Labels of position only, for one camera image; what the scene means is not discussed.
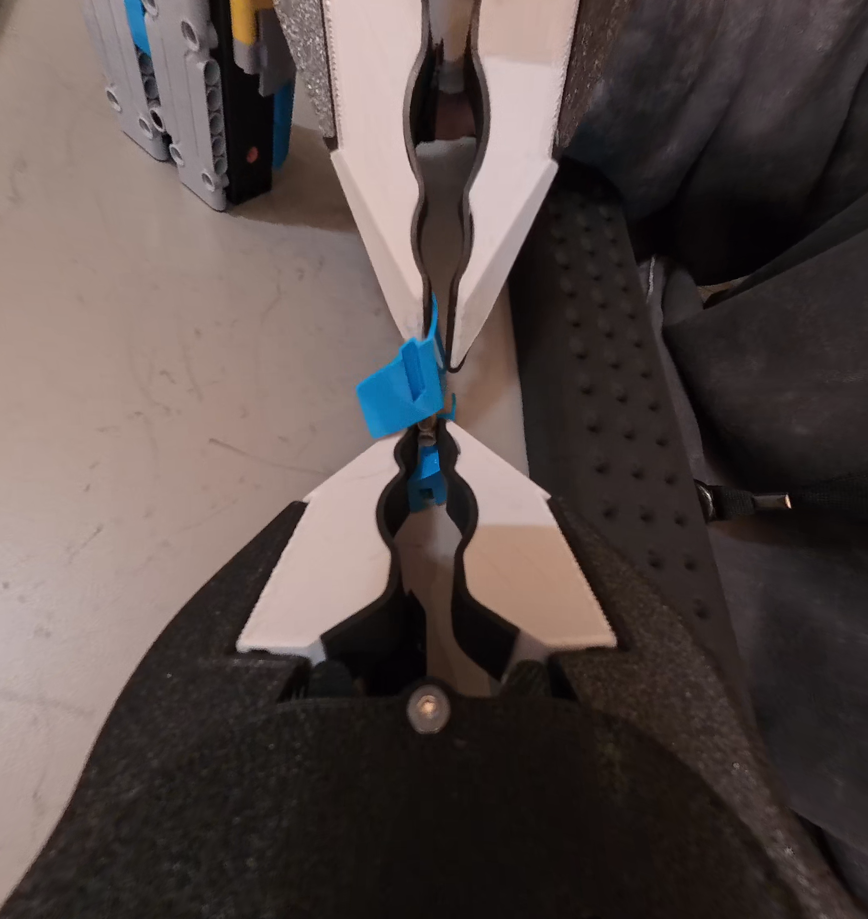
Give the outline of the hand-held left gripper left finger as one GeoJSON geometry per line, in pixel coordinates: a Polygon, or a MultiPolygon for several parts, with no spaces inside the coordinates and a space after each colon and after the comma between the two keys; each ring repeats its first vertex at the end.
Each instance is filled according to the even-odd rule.
{"type": "Polygon", "coordinates": [[[289,506],[296,518],[242,631],[238,653],[336,662],[366,683],[427,671],[426,616],[405,589],[395,536],[409,517],[418,432],[374,442],[289,506]]]}

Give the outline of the grey desk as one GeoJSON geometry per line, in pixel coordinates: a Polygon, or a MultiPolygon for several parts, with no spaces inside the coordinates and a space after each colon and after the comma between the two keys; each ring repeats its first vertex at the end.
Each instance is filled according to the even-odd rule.
{"type": "Polygon", "coordinates": [[[228,213],[103,86],[79,2],[0,2],[0,906],[151,643],[369,446],[398,346],[302,84],[228,213]]]}

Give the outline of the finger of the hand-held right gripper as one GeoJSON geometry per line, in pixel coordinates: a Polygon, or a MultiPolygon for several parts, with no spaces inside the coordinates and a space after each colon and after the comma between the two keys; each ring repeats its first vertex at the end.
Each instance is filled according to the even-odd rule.
{"type": "Polygon", "coordinates": [[[417,156],[409,151],[409,106],[428,37],[426,2],[325,2],[336,126],[330,158],[405,339],[426,334],[429,313],[418,249],[423,195],[417,156]]]}
{"type": "Polygon", "coordinates": [[[476,125],[446,348],[457,371],[493,311],[558,170],[557,126],[578,1],[475,2],[467,42],[476,125]]]}

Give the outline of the grey blue toy robot build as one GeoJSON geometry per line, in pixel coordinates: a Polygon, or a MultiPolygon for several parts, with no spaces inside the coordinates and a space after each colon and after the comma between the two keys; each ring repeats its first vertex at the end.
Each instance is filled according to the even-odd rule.
{"type": "Polygon", "coordinates": [[[295,67],[270,1],[87,1],[125,135],[223,212],[272,187],[289,151],[295,67]]]}

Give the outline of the blue curved panel piece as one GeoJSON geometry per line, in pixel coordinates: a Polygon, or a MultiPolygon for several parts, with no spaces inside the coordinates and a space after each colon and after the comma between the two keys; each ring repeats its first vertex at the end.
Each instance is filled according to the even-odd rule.
{"type": "Polygon", "coordinates": [[[405,340],[390,363],[356,387],[364,421],[373,439],[382,439],[433,415],[454,420],[456,396],[445,407],[447,367],[439,330],[439,305],[431,297],[431,324],[423,338],[405,340]]]}
{"type": "Polygon", "coordinates": [[[423,444],[418,448],[417,465],[408,479],[406,489],[412,514],[446,504],[447,483],[441,470],[440,452],[436,444],[423,444]]]}

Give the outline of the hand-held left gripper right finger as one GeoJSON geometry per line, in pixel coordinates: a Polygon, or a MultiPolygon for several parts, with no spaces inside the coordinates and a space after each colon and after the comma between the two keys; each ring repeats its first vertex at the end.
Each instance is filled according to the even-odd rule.
{"type": "Polygon", "coordinates": [[[549,494],[454,422],[441,423],[438,449],[460,535],[451,627],[462,652],[502,683],[523,661],[616,648],[549,494]]]}

